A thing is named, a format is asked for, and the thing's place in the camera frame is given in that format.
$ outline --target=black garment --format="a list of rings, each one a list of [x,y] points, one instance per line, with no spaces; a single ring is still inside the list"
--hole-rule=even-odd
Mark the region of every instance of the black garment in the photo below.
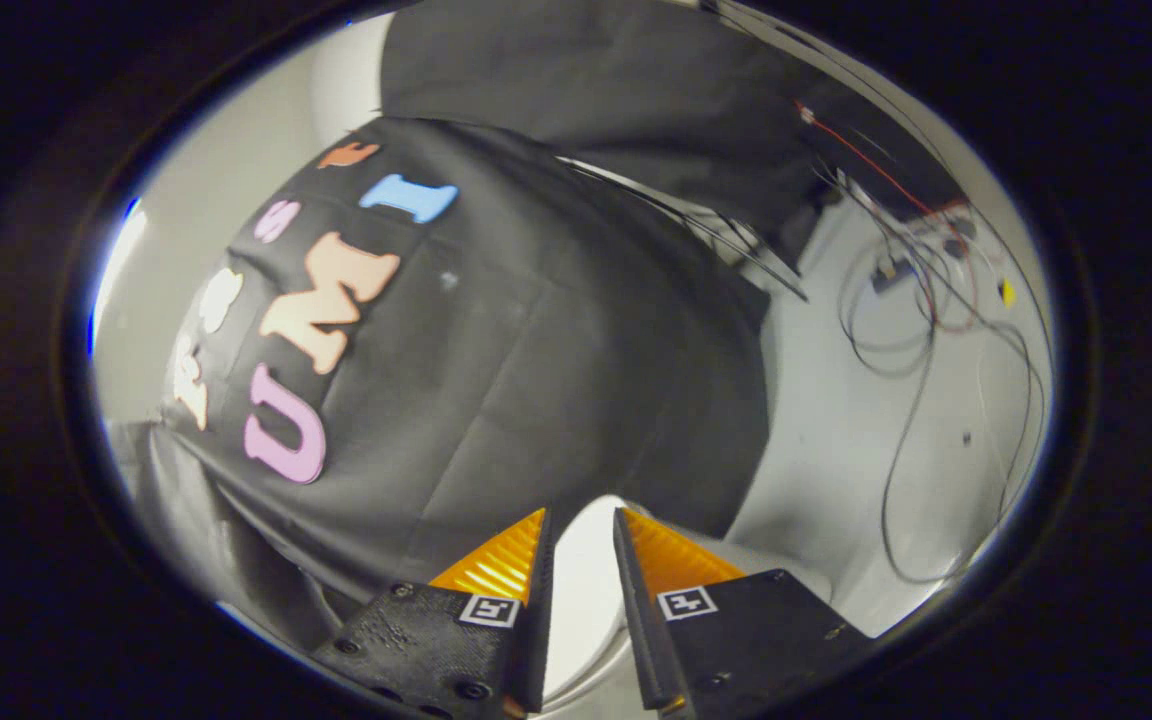
[[[818,187],[814,154],[897,217],[922,214],[805,124],[795,101],[932,209],[963,195],[918,141],[850,88],[717,15],[657,0],[425,0],[394,15],[380,91],[389,118],[511,129],[768,238]],[[799,250],[785,258],[794,264]]]
[[[722,536],[767,442],[767,297],[675,220],[511,132],[381,118],[338,145],[349,142],[380,150],[349,167],[316,158],[243,225],[218,264],[243,274],[220,328],[202,331],[200,296],[189,309],[180,332],[198,343],[207,429],[169,387],[161,424],[113,433],[142,448],[123,455],[132,494],[152,498],[141,506],[147,523],[192,523],[174,530],[173,555],[247,612],[262,591],[244,583],[285,579],[260,567],[271,553],[248,528],[358,602],[393,578],[433,578],[536,507],[561,532],[608,492]],[[429,223],[361,209],[392,173],[458,195]],[[302,209],[260,242],[253,228],[276,200]],[[275,296],[311,290],[305,253],[328,232],[402,264],[359,305],[359,323],[339,327],[344,355],[319,376],[296,346],[257,328]],[[250,414],[300,445],[290,420],[248,396],[262,363],[326,429],[312,483],[243,450]],[[219,537],[218,523],[233,532]],[[245,544],[234,553],[234,543]],[[279,609],[313,594],[287,585],[251,614],[303,612]]]

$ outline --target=white surface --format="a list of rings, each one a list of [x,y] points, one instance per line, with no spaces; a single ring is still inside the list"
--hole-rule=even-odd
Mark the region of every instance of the white surface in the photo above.
[[[323,147],[310,122],[313,55],[314,46],[298,51],[221,99],[146,179],[141,211],[147,222],[141,241],[124,245],[92,357],[106,418],[151,418],[180,320],[211,264],[262,202]]]
[[[320,146],[380,116],[380,59],[393,20],[385,13],[351,23],[312,50],[310,106]]]
[[[599,497],[576,515],[554,546],[553,619],[545,661],[545,698],[562,692],[607,651],[626,622],[613,511],[617,497]]]
[[[833,584],[832,606],[869,635],[897,623],[937,589],[934,583],[909,584],[897,577],[879,537],[882,483],[918,373],[900,381],[870,373],[838,327],[846,265],[878,237],[876,225],[854,202],[829,209],[804,253],[803,287],[810,304],[788,295],[761,270],[745,270],[773,295],[763,327],[772,429],[755,484],[726,538],[786,553],[826,575]],[[982,235],[980,242],[987,251],[998,250],[995,238]],[[982,286],[980,313],[1024,333],[1032,362],[1051,388],[1032,297],[1021,287],[1016,304],[1005,309],[992,290],[987,266],[980,260],[973,265]],[[867,265],[865,274],[871,268]],[[957,290],[969,296],[954,263],[950,270]],[[1000,272],[1015,279],[1010,260],[1000,264]],[[867,278],[856,282],[867,283]],[[915,287],[908,279],[884,296],[867,288],[856,313],[856,336],[890,342],[925,328],[914,305]],[[964,312],[956,306],[945,321],[961,323]],[[904,364],[899,356],[871,361]],[[888,507],[893,552],[905,574],[932,577],[955,568],[992,528],[1002,488],[993,446],[1010,457],[1024,418],[1025,381],[1024,361],[991,333],[937,334],[927,392],[893,475]],[[1009,502],[1026,477],[1039,410],[1036,388]],[[964,432],[972,433],[967,446]]]

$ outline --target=cable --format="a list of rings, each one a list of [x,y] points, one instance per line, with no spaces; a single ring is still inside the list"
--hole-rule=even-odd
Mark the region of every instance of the cable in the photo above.
[[[929,209],[927,205],[923,204],[923,200],[919,200],[918,197],[914,197],[914,194],[905,190],[905,187],[902,185],[900,182],[897,182],[896,179],[892,177],[890,174],[887,173],[887,170],[882,169],[882,167],[879,167],[878,162],[870,160],[869,156],[865,156],[864,152],[859,150],[859,147],[856,147],[855,145],[852,145],[850,141],[847,141],[847,137],[838,135],[838,131],[835,131],[835,129],[820,122],[820,120],[814,116],[814,113],[806,105],[804,105],[799,100],[795,100],[794,106],[795,108],[799,109],[799,114],[803,118],[803,122],[805,122],[809,126],[823,129],[823,131],[825,131],[831,137],[835,138],[835,141],[841,142],[842,145],[847,146],[847,150],[851,150],[852,154],[856,154],[861,160],[864,160],[870,168],[873,168],[878,174],[881,174],[881,176],[886,179],[887,182],[890,182],[892,187],[895,187],[896,190],[900,190],[901,195],[904,195],[905,198],[912,202],[918,210],[923,211],[924,215],[937,214],[934,210]],[[965,241],[963,236],[961,236],[958,229],[954,227],[954,223],[950,223],[948,222],[948,220],[945,219],[942,219],[942,222],[946,223],[946,227],[950,228],[950,232],[954,233],[954,237],[956,237],[957,241],[961,243],[961,245],[963,245],[963,251],[965,252],[968,247],[968,241]],[[977,279],[975,279],[975,270],[972,263],[968,262],[967,266],[968,266],[968,274],[970,275],[970,278],[972,278],[972,308],[975,308],[975,305],[977,305],[977,302],[979,302],[979,290],[977,288]],[[964,333],[972,328],[973,323],[975,318],[972,314],[968,316],[968,323],[961,325],[946,325],[945,323],[940,323],[940,320],[938,320],[938,324],[940,324],[941,329],[950,333]]]
[[[887,227],[887,223],[877,214],[877,211],[873,211],[872,209],[869,207],[869,205],[865,205],[864,202],[861,200],[859,197],[851,191],[850,187],[844,187],[841,184],[838,184],[836,187],[840,187],[840,190],[844,191],[847,197],[850,197],[851,200],[856,202],[856,205],[859,205],[861,209],[865,210],[865,213],[869,214],[869,218],[872,219],[876,225],[878,225],[879,232],[882,232],[884,234],[888,232],[889,228]],[[958,300],[961,304],[968,306],[970,313],[972,313],[973,318],[977,319],[978,323],[980,324],[980,328],[988,329],[993,334],[996,334],[996,336],[1000,338],[1000,340],[1005,341],[1006,344],[1009,346],[1011,350],[1015,351],[1020,356],[1020,358],[1025,363],[1025,370],[1026,370],[1025,411],[1023,418],[1021,418],[1020,438],[1016,439],[1015,450],[1011,450],[1011,460],[1009,461],[1009,464],[1007,464],[1007,470],[1005,475],[1005,485],[1000,491],[1000,497],[998,497],[998,513],[995,523],[993,523],[993,525],[990,526],[990,529],[986,532],[986,536],[984,536],[988,537],[988,533],[993,532],[993,529],[996,528],[998,523],[1001,523],[1002,518],[1006,515],[1006,511],[1010,510],[1010,503],[1007,505],[1007,507],[1005,507],[1006,492],[1007,487],[1010,486],[1011,476],[1015,475],[1016,461],[1018,461],[1020,458],[1020,450],[1021,448],[1024,447],[1025,437],[1028,434],[1029,415],[1030,411],[1032,411],[1032,396],[1033,396],[1032,388],[1036,385],[1038,386],[1039,397],[1041,397],[1043,401],[1041,407],[1047,406],[1047,391],[1046,387],[1044,387],[1041,376],[1038,374],[1037,369],[1034,369],[1032,359],[1030,359],[1029,346],[1028,342],[1025,342],[1024,334],[1021,333],[1020,329],[1016,329],[1015,325],[1010,325],[1009,323],[993,323],[993,320],[987,320],[986,318],[984,318],[983,314],[979,314],[979,311],[975,309],[973,305],[970,305],[968,300],[965,300],[965,297],[961,295],[960,291],[956,290],[954,285],[950,282],[950,279],[948,279],[948,266],[945,263],[943,258],[941,258],[941,256],[934,249],[932,249],[932,247],[929,247],[927,243],[924,243],[918,240],[908,240],[905,237],[902,237],[900,233],[896,233],[896,241],[899,241],[901,245],[905,247],[905,251],[910,256],[910,260],[916,268],[918,268],[918,266],[922,266],[923,270],[925,270],[925,272],[929,272],[930,274],[933,274],[938,279],[940,279],[941,283],[945,285],[946,290],[949,291],[950,295],[955,297],[955,300]],[[937,268],[933,268],[933,266],[927,263],[927,259],[924,258],[923,252],[927,252],[929,255],[932,256],[932,258],[937,258],[938,260],[940,260],[945,268],[945,273],[938,272]],[[932,316],[931,313],[927,313],[924,314],[924,318],[931,319],[931,316]],[[1016,341],[1020,342],[1020,347],[1017,347],[1010,340],[1009,333],[1011,334],[1011,336],[1015,336]],[[914,418],[916,414],[918,414],[918,409],[919,406],[922,404],[922,399],[923,399],[923,393],[925,392],[925,387],[927,387],[927,377],[929,373],[931,373],[931,370],[929,369],[931,367],[933,342],[934,342],[934,336],[929,338],[929,347],[927,350],[925,350],[925,364],[923,366],[923,374],[919,379],[919,387],[918,391],[916,391],[915,393],[914,403],[910,406],[910,414],[905,416],[905,425],[903,429],[901,429],[901,437],[900,439],[897,439],[896,449],[892,454],[892,461],[887,469],[887,477],[884,478],[882,480],[882,505],[881,505],[881,510],[879,511],[879,530],[881,530],[881,533],[879,535],[881,535],[882,537],[882,552],[887,556],[887,562],[890,566],[893,573],[896,574],[896,577],[901,578],[902,582],[909,584],[931,584],[931,583],[942,582],[942,579],[952,578],[954,577],[954,575],[960,574],[960,571],[963,571],[967,568],[968,561],[970,560],[969,556],[967,560],[955,566],[954,569],[950,569],[949,571],[942,573],[940,575],[934,575],[934,577],[918,578],[914,577],[914,575],[910,575],[901,569],[900,563],[896,562],[895,552],[892,551],[890,546],[890,530],[888,529],[888,523],[887,523],[887,506],[888,506],[888,500],[890,500],[890,487],[893,479],[895,479],[896,465],[899,464],[901,452],[905,447],[905,439],[908,439],[909,437],[909,430],[914,424]],[[864,363],[870,369],[872,369],[872,366],[870,366],[869,363],[865,363],[864,359],[861,359],[861,363]],[[1044,429],[1046,429],[1046,414],[1039,415],[1038,437],[1043,437]],[[1032,464],[1033,460],[1030,460],[1030,468],[1032,468]]]
[[[746,17],[756,20],[756,22],[763,24],[764,26],[770,26],[770,23],[767,22],[767,20],[765,20],[761,15],[758,15],[758,14],[755,14],[755,13],[750,12],[749,9],[744,8],[744,6],[742,6],[740,3],[723,3],[723,8],[736,10],[736,13],[740,13],[742,15],[746,15]],[[744,24],[741,24],[740,22],[737,22],[735,18],[732,17],[732,15],[723,15],[723,14],[719,13],[719,17],[728,20],[728,22],[733,23],[734,26],[738,28],[741,32],[744,32],[745,35],[748,35],[750,37],[753,37],[755,40],[763,41],[763,44],[765,44],[765,45],[772,45],[768,41],[765,41],[758,35],[755,35],[755,32],[751,32],[749,28],[745,28]],[[876,94],[878,97],[881,97],[881,99],[888,106],[890,106],[890,109],[895,111],[895,113],[897,115],[900,115],[901,118],[903,118],[905,120],[905,122],[908,123],[908,127],[911,128],[911,129],[914,129],[914,131],[918,134],[918,136],[923,139],[924,145],[927,146],[929,150],[932,151],[932,154],[935,156],[937,160],[940,160],[941,168],[945,170],[946,174],[948,174],[948,176],[950,176],[952,181],[954,181],[954,184],[956,187],[963,187],[963,183],[958,182],[958,179],[955,176],[954,170],[950,169],[950,164],[948,162],[948,160],[945,159],[945,156],[942,154],[940,146],[938,146],[937,143],[933,142],[932,138],[927,136],[927,132],[924,132],[923,128],[919,127],[918,123],[914,122],[914,118],[910,118],[910,114],[905,113],[905,111],[902,109],[900,105],[896,105],[896,103],[894,103],[890,99],[890,97],[888,97],[887,94],[884,94],[881,90],[878,90],[878,88],[874,88],[874,85],[873,85],[872,82],[869,82],[864,77],[861,77],[861,75],[858,73],[856,73],[851,68],[847,67],[847,65],[842,65],[835,58],[832,58],[828,54],[823,53],[823,51],[819,50],[819,47],[814,46],[811,41],[804,40],[804,38],[801,38],[796,32],[790,31],[790,32],[785,32],[782,35],[787,35],[788,37],[791,37],[793,40],[798,41],[799,45],[805,46],[806,50],[812,50],[813,53],[816,53],[816,54],[823,56],[824,59],[828,60],[829,63],[834,65],[838,69],[842,70],[842,73],[849,74],[849,76],[851,76],[852,78],[856,78],[856,82],[859,82],[861,85],[863,85],[865,88],[869,88],[870,92],[873,92],[873,94]],[[975,205],[973,202],[971,202],[970,199],[967,200],[967,209],[968,209],[969,213],[972,213],[975,217],[979,217],[980,220],[984,223],[986,223],[986,227],[990,228],[991,233],[993,233],[993,237],[996,238],[998,243],[1000,243],[1000,245],[1002,247],[1002,249],[1006,251],[1007,256],[1009,256],[1009,258],[1011,259],[1011,265],[1015,265],[1015,266],[1020,267],[1020,265],[1016,263],[1016,256],[1015,256],[1015,253],[1011,251],[1011,248],[1007,245],[1007,242],[1005,241],[1005,237],[1002,237],[1002,233],[998,232],[996,226],[992,222],[992,220],[988,218],[988,215],[984,214],[983,211],[979,209],[979,206]],[[1034,288],[1029,282],[1029,278],[1024,273],[1020,273],[1020,279],[1021,279],[1021,282],[1025,283],[1025,290],[1029,291],[1029,295],[1033,296],[1034,295]],[[1049,336],[1049,333],[1047,332],[1047,320],[1043,318],[1041,313],[1038,314],[1038,323],[1043,326],[1043,336],[1044,338]]]
[[[684,211],[681,211],[681,210],[677,210],[677,209],[672,209],[669,205],[664,204],[664,202],[655,199],[655,197],[652,197],[649,194],[645,194],[645,192],[642,192],[639,190],[636,190],[636,188],[634,188],[634,187],[629,187],[627,184],[616,182],[616,181],[614,181],[614,179],[607,179],[607,177],[600,176],[600,174],[598,174],[598,173],[589,172],[589,170],[586,170],[584,168],[581,168],[579,165],[568,164],[568,167],[570,167],[573,170],[582,174],[582,176],[586,176],[586,177],[591,177],[591,179],[598,179],[598,181],[602,181],[602,182],[608,183],[608,184],[611,184],[613,187],[620,188],[620,190],[623,190],[626,192],[629,192],[630,195],[634,195],[635,197],[637,197],[637,199],[644,200],[646,204],[654,206],[654,209],[661,210],[661,211],[664,211],[664,213],[668,213],[668,214],[675,215],[677,219],[681,220],[682,223],[689,223],[689,225],[691,225],[691,227],[694,227],[696,229],[699,229],[699,232],[707,233],[714,240],[718,240],[719,242],[722,242],[723,245],[730,247],[732,250],[735,250],[736,252],[738,252],[742,256],[742,258],[745,258],[746,260],[750,260],[750,263],[753,263],[755,265],[758,265],[759,268],[763,268],[764,273],[767,273],[773,279],[775,279],[779,283],[781,283],[782,286],[785,286],[786,290],[794,293],[794,295],[796,295],[796,296],[799,296],[799,300],[803,300],[804,302],[810,302],[808,300],[808,296],[806,296],[806,294],[804,291],[802,291],[797,287],[794,287],[790,282],[786,281],[786,279],[782,278],[782,275],[780,273],[776,273],[775,270],[770,268],[770,266],[767,265],[767,263],[763,263],[763,260],[759,260],[758,258],[756,258],[756,256],[753,256],[752,253],[750,253],[748,250],[742,249],[742,247],[736,245],[735,242],[732,242],[732,241],[727,240],[727,237],[723,237],[722,233],[714,232],[713,228],[710,228],[707,225],[699,222],[699,220],[696,220],[695,218],[691,218],[691,215],[688,215],[687,213],[684,213]]]
[[[726,6],[730,6],[733,9],[736,9],[741,14],[749,15],[749,17],[757,18],[757,20],[759,20],[759,22],[763,22],[765,24],[765,20],[759,18],[758,15],[755,15],[755,14],[745,10],[744,8],[741,8],[740,5],[726,5]],[[737,22],[735,18],[730,17],[730,15],[722,15],[722,17],[727,18],[728,22],[732,22],[733,24],[735,24],[736,28],[740,28],[742,32],[745,32],[746,35],[749,35],[751,37],[758,38],[758,36],[756,36],[753,32],[750,32],[748,28],[742,26],[742,24],[740,22]],[[927,134],[924,132],[922,128],[919,128],[918,123],[914,122],[914,119],[910,118],[910,115],[908,113],[905,113],[904,109],[901,109],[899,105],[896,105],[890,99],[888,99],[888,97],[886,94],[884,94],[881,91],[879,91],[878,88],[874,88],[872,85],[872,83],[870,83],[867,79],[861,77],[859,74],[856,73],[856,71],[854,71],[851,68],[847,68],[846,65],[842,65],[842,63],[840,63],[840,61],[831,58],[827,54],[824,54],[821,51],[819,51],[812,44],[809,44],[809,41],[799,40],[799,44],[803,44],[809,50],[812,50],[814,53],[819,54],[820,56],[826,58],[833,65],[835,65],[838,68],[844,70],[844,73],[847,73],[847,74],[850,74],[851,77],[855,77],[856,81],[858,81],[862,85],[864,85],[865,88],[869,88],[869,90],[872,91],[873,94],[877,94],[878,97],[881,97],[881,99],[884,101],[886,101],[890,106],[892,109],[896,111],[896,113],[899,115],[901,115],[901,118],[904,118],[905,121],[908,122],[909,127],[912,128],[922,137],[922,139],[925,143],[925,146],[927,146],[929,150],[931,150],[933,152],[933,154],[935,156],[937,160],[940,160],[941,167],[948,174],[948,176],[950,176],[952,181],[954,181],[956,185],[963,187],[963,184],[961,184],[957,181],[957,179],[954,176],[954,173],[952,173],[950,168],[948,168],[948,164],[947,164],[947,161],[945,159],[945,156],[941,154],[940,147],[938,147],[937,144],[934,142],[932,142],[932,138],[929,137]],[[806,120],[806,122],[809,122],[809,123],[813,123],[814,122],[814,115],[812,113],[810,113],[810,109],[806,109],[803,104],[797,103],[797,101],[795,101],[795,105],[797,105],[797,108],[799,108],[799,113],[803,113],[804,119]],[[990,259],[990,257],[986,255],[986,252],[984,252],[983,249],[980,249],[978,245],[975,245],[973,243],[965,242],[964,238],[963,238],[963,236],[961,236],[961,234],[957,232],[957,228],[955,228],[954,225],[952,225],[950,222],[948,222],[948,220],[943,217],[943,213],[941,213],[940,215],[932,213],[931,209],[927,209],[927,206],[923,205],[922,202],[919,202],[918,199],[915,199],[915,197],[911,194],[909,194],[908,191],[905,191],[905,189],[902,185],[900,185],[900,183],[897,183],[895,181],[895,179],[893,179],[890,176],[890,174],[887,174],[886,172],[884,172],[882,168],[879,168],[876,162],[873,162],[872,160],[869,160],[867,157],[863,154],[863,152],[861,152],[858,149],[856,149],[856,146],[851,145],[850,142],[847,142],[844,137],[841,137],[840,135],[838,135],[838,132],[833,132],[832,129],[828,128],[828,127],[826,127],[826,126],[819,126],[819,127],[821,127],[823,129],[826,129],[826,131],[829,135],[832,135],[833,137],[838,138],[838,141],[844,143],[846,146],[850,147],[850,150],[852,152],[855,152],[856,156],[859,156],[861,159],[867,161],[867,164],[870,165],[870,167],[873,167],[874,169],[877,169],[877,172],[879,174],[882,174],[882,176],[885,179],[887,179],[888,182],[892,182],[892,185],[896,187],[897,190],[900,190],[902,194],[904,194],[904,196],[908,197],[908,199],[912,200],[916,206],[919,206],[919,209],[922,209],[924,211],[925,215],[935,215],[935,217],[938,217],[938,219],[941,219],[942,222],[945,222],[947,225],[947,227],[950,228],[950,232],[954,233],[954,236],[957,238],[957,241],[961,243],[961,245],[964,247],[964,249],[967,249],[967,247],[971,247],[973,250],[977,250],[978,255],[982,256],[982,258],[984,260],[986,260],[987,265],[990,266],[990,270],[991,270],[992,274],[995,275],[995,281],[996,282],[1001,282],[1001,279],[1000,279],[1001,275],[1000,275],[1000,273],[998,273],[998,268],[996,268],[995,264],[993,264],[993,262]],[[858,197],[856,197],[855,195],[852,195],[850,191],[847,192],[847,195],[849,195],[852,200],[856,200],[856,204],[861,205],[861,209],[864,209],[865,211],[867,211],[869,217],[874,220],[874,223],[878,225],[879,232],[882,233],[884,241],[890,243],[890,236],[888,236],[888,232],[887,232],[888,228],[884,227],[886,223],[882,222],[882,219],[878,217],[878,214],[876,213],[876,211],[870,210],[867,207],[867,205],[864,204],[864,202],[861,202],[858,199]],[[972,214],[975,217],[979,217],[980,220],[984,223],[986,223],[986,227],[990,228],[990,232],[993,233],[993,236],[995,236],[996,240],[998,240],[998,242],[1000,242],[1000,245],[1002,245],[1005,248],[1006,253],[1011,257],[1011,264],[1016,265],[1015,255],[1011,253],[1011,249],[1002,240],[1002,234],[1000,232],[998,232],[998,228],[995,227],[994,223],[991,222],[991,220],[987,218],[987,215],[984,214],[984,213],[982,213],[982,211],[979,209],[977,209],[977,206],[975,206],[973,203],[970,202],[970,200],[967,200],[967,209],[968,209],[968,211],[969,211],[970,214]],[[984,318],[983,314],[979,313],[979,310],[978,310],[978,306],[977,306],[977,302],[979,301],[978,288],[977,288],[977,282],[975,282],[973,265],[972,265],[972,263],[970,263],[970,259],[968,258],[967,265],[968,265],[968,272],[970,274],[972,274],[972,287],[973,287],[973,290],[972,290],[973,300],[972,300],[972,302],[968,302],[968,300],[965,300],[965,297],[963,297],[963,295],[961,295],[961,293],[957,291],[957,290],[955,290],[954,286],[952,286],[950,279],[948,279],[948,276],[947,276],[948,275],[947,264],[945,264],[945,260],[941,258],[941,256],[937,251],[934,251],[932,249],[929,249],[929,247],[925,247],[925,243],[920,243],[920,245],[923,245],[924,249],[927,249],[929,251],[931,251],[932,255],[934,256],[934,258],[937,258],[938,260],[941,262],[942,265],[945,265],[945,267],[946,267],[945,274],[938,273],[937,270],[932,268],[932,266],[929,265],[927,262],[925,262],[925,259],[923,258],[922,253],[918,250],[915,249],[914,243],[911,243],[909,241],[905,241],[904,237],[900,236],[900,233],[896,233],[896,236],[897,236],[897,240],[902,243],[902,245],[905,245],[905,250],[908,251],[908,253],[910,256],[910,259],[911,259],[911,263],[914,264],[914,266],[916,268],[918,268],[918,266],[922,266],[924,270],[929,270],[929,272],[931,272],[938,279],[940,279],[940,281],[945,285],[945,287],[950,293],[950,295],[954,296],[956,301],[963,302],[963,305],[968,309],[968,313],[969,313],[969,316],[968,316],[968,323],[965,323],[964,325],[960,325],[960,327],[954,327],[954,328],[945,327],[945,325],[941,325],[942,329],[946,329],[948,332],[965,333],[965,332],[969,332],[970,328],[972,328],[972,325],[975,323],[979,323],[983,326],[983,328],[988,329],[988,332],[992,332],[993,334],[995,334],[995,336],[1000,338],[1000,340],[1005,341],[1005,344],[1007,344],[1007,347],[1010,347],[1011,350],[1015,351],[1020,356],[1020,358],[1022,361],[1024,361],[1024,363],[1025,363],[1025,372],[1026,372],[1026,376],[1025,376],[1025,378],[1026,378],[1026,382],[1025,382],[1025,414],[1024,414],[1024,418],[1021,419],[1021,429],[1020,429],[1018,441],[1016,441],[1015,450],[1011,452],[1011,460],[1009,461],[1009,465],[1007,465],[1007,470],[1006,470],[1006,473],[1005,473],[1005,485],[1001,487],[1000,497],[998,497],[998,515],[996,515],[995,523],[993,523],[992,528],[990,528],[987,530],[986,536],[984,536],[984,537],[988,537],[988,533],[993,532],[993,529],[996,528],[998,523],[1001,523],[1001,520],[1002,520],[1002,516],[1005,515],[1005,513],[1007,510],[1010,510],[1010,503],[1007,505],[1007,507],[1005,509],[1006,492],[1007,492],[1007,487],[1009,487],[1011,475],[1015,473],[1016,460],[1020,458],[1020,450],[1024,446],[1025,435],[1026,435],[1026,432],[1029,430],[1030,404],[1032,404],[1032,395],[1033,395],[1032,388],[1034,387],[1034,384],[1037,384],[1039,397],[1041,397],[1041,408],[1043,408],[1043,410],[1039,414],[1039,425],[1038,425],[1038,433],[1037,433],[1037,437],[1039,437],[1039,438],[1043,437],[1043,431],[1044,431],[1044,429],[1046,429],[1046,419],[1047,419],[1047,415],[1046,415],[1047,391],[1046,391],[1046,387],[1044,387],[1041,376],[1038,374],[1037,369],[1034,367],[1032,359],[1030,359],[1029,346],[1028,346],[1028,342],[1025,342],[1024,334],[1021,333],[1020,329],[1015,327],[1015,325],[1011,325],[1009,323],[993,323],[993,320],[987,320],[986,318]],[[1025,287],[1029,290],[1030,295],[1033,295],[1033,287],[1030,286],[1029,278],[1025,276],[1025,274],[1023,272],[1020,273],[1020,276],[1021,276],[1021,279],[1023,279],[1023,281],[1025,283]],[[841,302],[842,302],[842,296],[841,296],[841,293],[840,293],[840,321],[841,321]],[[926,314],[924,314],[924,316],[925,316],[925,318],[934,318],[934,313],[937,312],[937,306],[934,306],[934,304],[931,304],[931,302],[929,304],[931,306],[929,308],[929,312]],[[1039,314],[1039,323],[1043,325],[1043,336],[1046,338],[1047,336],[1047,324],[1044,321],[1041,314]],[[854,348],[854,350],[856,350],[855,338],[851,336],[851,334],[849,333],[849,328],[847,328],[846,325],[844,325],[844,333],[849,334],[849,341],[851,341],[854,343],[852,348]],[[1007,334],[1007,333],[1010,333],[1011,336],[1015,336],[1016,342],[1020,342],[1020,347],[1011,341],[1011,339],[1009,338],[1009,334]],[[879,524],[881,524],[881,530],[882,530],[882,532],[881,532],[881,535],[882,535],[882,551],[884,551],[884,553],[886,553],[888,564],[890,566],[893,573],[895,573],[897,575],[897,577],[900,577],[904,582],[914,583],[914,584],[937,583],[937,582],[941,582],[941,579],[948,579],[950,577],[954,577],[954,575],[956,575],[957,573],[960,573],[961,570],[963,570],[965,568],[965,566],[968,564],[968,562],[970,561],[970,556],[968,556],[968,559],[965,561],[960,562],[960,564],[955,566],[954,569],[950,569],[946,574],[937,575],[937,577],[933,577],[933,578],[915,578],[915,577],[911,577],[911,575],[905,574],[904,570],[901,570],[900,564],[897,564],[897,562],[896,562],[895,553],[892,552],[892,546],[890,546],[890,532],[888,532],[888,528],[887,528],[887,505],[888,505],[888,497],[890,497],[892,479],[893,479],[893,475],[895,475],[895,471],[896,471],[896,464],[900,461],[901,450],[902,450],[902,448],[904,448],[905,439],[908,439],[909,432],[910,432],[910,427],[914,424],[914,418],[915,418],[916,414],[918,414],[919,406],[922,404],[922,399],[923,399],[924,392],[927,388],[929,374],[931,374],[932,347],[933,347],[933,343],[934,343],[934,324],[933,324],[932,334],[931,334],[931,336],[929,336],[927,354],[925,354],[925,363],[923,364],[923,373],[922,373],[922,376],[919,378],[918,389],[916,389],[916,392],[915,392],[914,403],[910,406],[909,415],[905,417],[905,424],[901,429],[900,439],[896,442],[896,449],[895,449],[895,452],[893,452],[892,462],[890,462],[890,465],[888,467],[887,478],[886,478],[886,480],[884,480],[884,484],[882,484],[881,523],[879,523]],[[858,359],[861,359],[861,363],[865,363],[865,361],[861,358],[859,353],[856,354],[856,356],[858,356]],[[978,391],[978,395],[982,397],[982,412],[983,412],[983,387],[980,386],[979,361],[978,361],[978,370],[977,370],[977,391]],[[1000,470],[1001,470],[1001,457],[999,457],[998,454],[996,454],[996,446],[995,446],[995,460],[996,460],[998,464],[1000,464]],[[1032,470],[1034,461],[1037,461],[1037,453],[1032,457],[1030,457],[1029,467],[1026,469],[1026,473],[1028,473],[1028,471]],[[1016,500],[1016,497],[1013,497],[1011,498],[1011,502],[1014,503],[1015,500]]]

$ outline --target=white wall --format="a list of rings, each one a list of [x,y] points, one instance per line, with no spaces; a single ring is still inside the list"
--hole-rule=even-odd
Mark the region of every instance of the white wall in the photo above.
[[[93,351],[101,410],[150,418],[189,300],[233,234],[321,150],[310,111],[314,47],[256,78],[198,122],[141,194],[147,225],[111,287]]]

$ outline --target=white wire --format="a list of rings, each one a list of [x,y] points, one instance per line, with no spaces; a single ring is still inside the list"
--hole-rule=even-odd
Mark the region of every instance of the white wire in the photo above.
[[[980,364],[984,362],[984,355],[988,350],[987,343],[980,343],[980,354],[977,355],[977,397],[980,400],[980,427],[984,429],[984,434],[990,439],[990,448],[993,450],[993,461],[998,465],[998,477],[1002,478],[1002,491],[1000,492],[1000,498],[998,502],[1001,505],[1002,500],[1007,497],[1007,470],[1002,465],[1002,454],[998,450],[998,438],[993,434],[993,430],[990,429],[990,410],[984,402],[984,381],[980,378]]]

